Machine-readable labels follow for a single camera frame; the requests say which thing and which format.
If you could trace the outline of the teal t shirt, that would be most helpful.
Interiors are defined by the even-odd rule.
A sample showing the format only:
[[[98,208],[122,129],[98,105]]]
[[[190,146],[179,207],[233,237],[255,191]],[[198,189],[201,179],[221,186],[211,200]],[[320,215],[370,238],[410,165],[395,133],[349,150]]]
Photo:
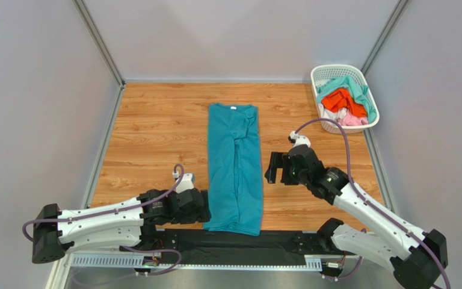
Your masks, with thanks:
[[[211,104],[208,111],[208,231],[260,234],[263,176],[259,115],[253,105]]]

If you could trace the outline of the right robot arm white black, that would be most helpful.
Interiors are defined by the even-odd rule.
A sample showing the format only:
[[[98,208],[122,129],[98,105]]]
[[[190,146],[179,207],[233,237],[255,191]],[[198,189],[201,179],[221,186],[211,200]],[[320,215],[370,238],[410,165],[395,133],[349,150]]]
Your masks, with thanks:
[[[319,229],[324,246],[368,259],[393,273],[403,288],[432,288],[448,265],[446,237],[406,222],[375,199],[341,169],[325,167],[306,144],[289,152],[272,152],[265,178],[284,185],[303,185],[315,197],[349,213],[369,228],[367,234],[330,218]]]

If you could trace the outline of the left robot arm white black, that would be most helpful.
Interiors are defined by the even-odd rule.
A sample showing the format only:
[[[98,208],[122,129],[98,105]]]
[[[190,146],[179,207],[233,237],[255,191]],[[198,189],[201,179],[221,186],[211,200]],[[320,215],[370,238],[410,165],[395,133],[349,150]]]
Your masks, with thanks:
[[[208,191],[149,190],[129,200],[84,210],[42,208],[33,224],[32,263],[45,264],[78,250],[160,249],[157,226],[210,221]]]

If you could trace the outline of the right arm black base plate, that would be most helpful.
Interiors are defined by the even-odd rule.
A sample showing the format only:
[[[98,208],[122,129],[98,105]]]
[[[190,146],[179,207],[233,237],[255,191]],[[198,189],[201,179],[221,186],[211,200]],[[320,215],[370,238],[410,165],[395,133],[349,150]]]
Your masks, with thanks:
[[[297,232],[292,237],[295,251],[300,255],[352,255],[353,253],[338,249],[330,238],[318,232]]]

